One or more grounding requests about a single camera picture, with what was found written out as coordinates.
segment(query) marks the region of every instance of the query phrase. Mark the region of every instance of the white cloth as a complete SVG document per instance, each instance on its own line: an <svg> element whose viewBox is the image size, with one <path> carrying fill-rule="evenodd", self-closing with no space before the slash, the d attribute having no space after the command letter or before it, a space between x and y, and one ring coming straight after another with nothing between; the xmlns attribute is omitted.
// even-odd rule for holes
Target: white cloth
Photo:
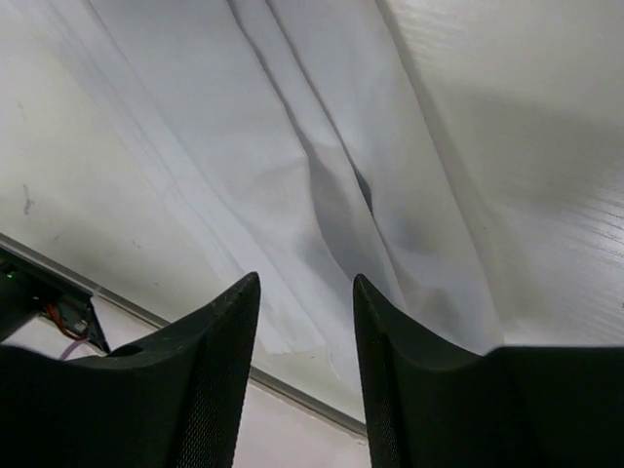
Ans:
<svg viewBox="0 0 624 468"><path fill-rule="evenodd" d="M624 93L618 105L603 98L619 90L608 72L624 68L596 57L578 65L562 43L587 21L602 36L580 35L584 54L617 44L607 15L624 8L604 1L608 13L589 12L579 0L555 18L539 2L542 16L514 2L460 3L14 1L223 282L260 273L264 347L327 346L356 387L357 273L478 353L624 336ZM572 27L557 29L562 19ZM532 20L554 32L528 37ZM525 81L493 67L500 58ZM563 86L558 58L585 80ZM587 72L604 61L608 72ZM514 84L517 102L478 80L497 93ZM607 91L583 84L592 80ZM570 97L592 125L527 96Z"/></svg>

